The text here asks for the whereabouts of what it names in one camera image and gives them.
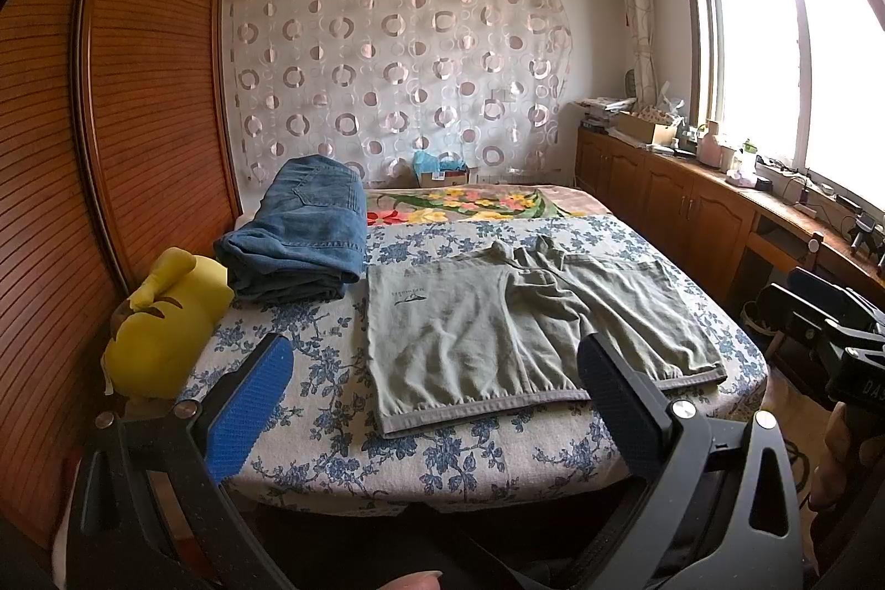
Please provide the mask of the person's right hand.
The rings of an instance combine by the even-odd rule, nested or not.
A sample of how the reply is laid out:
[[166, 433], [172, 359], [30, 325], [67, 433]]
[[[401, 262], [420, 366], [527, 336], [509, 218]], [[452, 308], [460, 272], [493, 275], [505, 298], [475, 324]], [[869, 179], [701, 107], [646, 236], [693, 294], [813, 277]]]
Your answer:
[[836, 505], [855, 470], [883, 470], [883, 436], [866, 438], [856, 445], [847, 422], [849, 412], [851, 408], [839, 401], [826, 426], [824, 450], [811, 476], [809, 505], [813, 512]]

